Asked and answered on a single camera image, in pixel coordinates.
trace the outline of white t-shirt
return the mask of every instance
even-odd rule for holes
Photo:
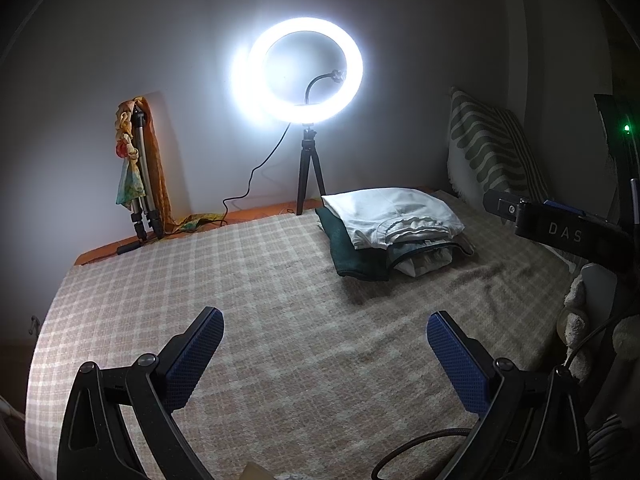
[[[465,228],[442,200],[402,187],[361,189],[322,197],[347,229],[356,249],[396,242],[453,238]]]

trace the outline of blue rubber pad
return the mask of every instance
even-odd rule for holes
[[[427,322],[427,341],[465,409],[484,415],[491,403],[489,379],[437,312]]]
[[[166,374],[166,394],[162,405],[168,413],[185,407],[224,331],[222,312],[212,310]]]
[[[553,200],[545,200],[545,205],[549,205],[551,207],[555,207],[556,209],[564,209],[569,213],[575,213],[579,216],[585,216],[585,213],[582,209],[576,209],[575,207],[571,207],[569,205],[564,205],[559,202],[554,202]]]

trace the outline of clamp jaw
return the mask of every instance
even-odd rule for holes
[[[164,477],[212,480],[171,417],[183,408],[224,333],[222,313],[205,307],[156,356],[129,367],[82,364],[66,404],[58,447],[58,478],[148,479],[131,443],[120,404],[131,406]]]
[[[493,359],[445,311],[427,340],[465,409],[479,420],[436,480],[589,478],[578,384],[563,366],[549,374]]]

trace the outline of pillow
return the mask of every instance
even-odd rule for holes
[[[537,202],[550,197],[516,116],[457,88],[451,89],[447,168],[456,193],[480,211],[487,189]]]

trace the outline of checkered blanket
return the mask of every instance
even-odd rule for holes
[[[71,269],[31,365],[26,441],[34,468],[45,480],[56,476],[82,362],[119,367],[157,353],[206,305],[224,313],[225,336],[174,419],[217,479],[238,478],[248,460],[276,474],[365,479],[403,442],[472,425],[425,341],[429,314],[449,311],[492,355],[531,368],[551,341],[571,276],[544,248],[506,234],[499,218],[437,196],[465,223],[476,256],[418,279],[338,277],[313,211]],[[162,478],[132,410],[123,412],[147,474]],[[382,475],[433,472],[458,443],[418,446]]]

